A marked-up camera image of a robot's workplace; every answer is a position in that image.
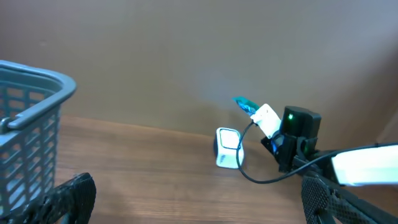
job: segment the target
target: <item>plastic basket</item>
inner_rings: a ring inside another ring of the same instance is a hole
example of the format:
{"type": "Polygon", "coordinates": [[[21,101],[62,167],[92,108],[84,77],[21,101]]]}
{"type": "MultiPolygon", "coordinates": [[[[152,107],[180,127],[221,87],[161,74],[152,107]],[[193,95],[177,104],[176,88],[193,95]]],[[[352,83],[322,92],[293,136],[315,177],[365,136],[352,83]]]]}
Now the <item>plastic basket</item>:
{"type": "Polygon", "coordinates": [[[0,215],[54,186],[60,105],[68,76],[0,60],[0,215]]]}

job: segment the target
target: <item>basket handle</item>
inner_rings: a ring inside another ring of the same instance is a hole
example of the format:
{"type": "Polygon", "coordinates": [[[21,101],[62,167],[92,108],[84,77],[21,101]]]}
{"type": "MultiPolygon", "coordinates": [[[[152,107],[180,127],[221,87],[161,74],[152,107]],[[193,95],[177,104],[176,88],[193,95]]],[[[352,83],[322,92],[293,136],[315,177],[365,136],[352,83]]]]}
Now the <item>basket handle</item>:
{"type": "Polygon", "coordinates": [[[42,68],[34,68],[27,65],[8,62],[4,60],[0,60],[0,67],[52,79],[58,82],[62,88],[60,91],[42,100],[40,103],[37,103],[36,105],[17,114],[15,119],[8,123],[8,128],[11,129],[23,128],[24,126],[42,116],[49,109],[63,103],[76,91],[75,81],[72,78],[58,72],[53,72],[42,68]]]}

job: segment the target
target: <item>white plug adapter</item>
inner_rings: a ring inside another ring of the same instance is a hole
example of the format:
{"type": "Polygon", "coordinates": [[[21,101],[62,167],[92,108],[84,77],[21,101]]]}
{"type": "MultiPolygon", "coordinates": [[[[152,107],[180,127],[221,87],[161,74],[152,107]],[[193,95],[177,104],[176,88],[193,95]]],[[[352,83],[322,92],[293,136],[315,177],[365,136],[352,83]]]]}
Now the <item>white plug adapter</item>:
{"type": "Polygon", "coordinates": [[[268,104],[262,105],[250,118],[269,139],[280,128],[280,118],[268,104]]]}

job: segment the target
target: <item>black mesh fabric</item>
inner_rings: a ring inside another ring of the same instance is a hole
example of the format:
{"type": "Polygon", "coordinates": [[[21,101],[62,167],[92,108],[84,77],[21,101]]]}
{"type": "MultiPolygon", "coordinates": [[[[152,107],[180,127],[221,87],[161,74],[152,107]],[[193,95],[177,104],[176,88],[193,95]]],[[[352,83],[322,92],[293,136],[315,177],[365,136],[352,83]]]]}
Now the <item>black mesh fabric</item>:
{"type": "Polygon", "coordinates": [[[53,224],[65,216],[64,223],[87,224],[94,209],[96,187],[89,173],[52,189],[0,217],[0,224],[53,224]]]}
{"type": "Polygon", "coordinates": [[[322,213],[327,213],[344,224],[376,223],[350,204],[338,189],[330,187],[324,181],[317,177],[303,178],[301,195],[307,223],[319,223],[318,219],[322,213]]]}

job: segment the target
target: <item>white bar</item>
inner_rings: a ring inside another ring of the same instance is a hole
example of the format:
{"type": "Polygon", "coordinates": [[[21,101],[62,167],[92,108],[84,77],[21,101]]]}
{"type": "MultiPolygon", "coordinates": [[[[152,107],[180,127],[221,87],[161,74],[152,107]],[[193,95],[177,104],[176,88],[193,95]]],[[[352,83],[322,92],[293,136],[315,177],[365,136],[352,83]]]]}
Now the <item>white bar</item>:
{"type": "Polygon", "coordinates": [[[331,161],[340,184],[398,184],[398,145],[343,152],[331,161]]]}

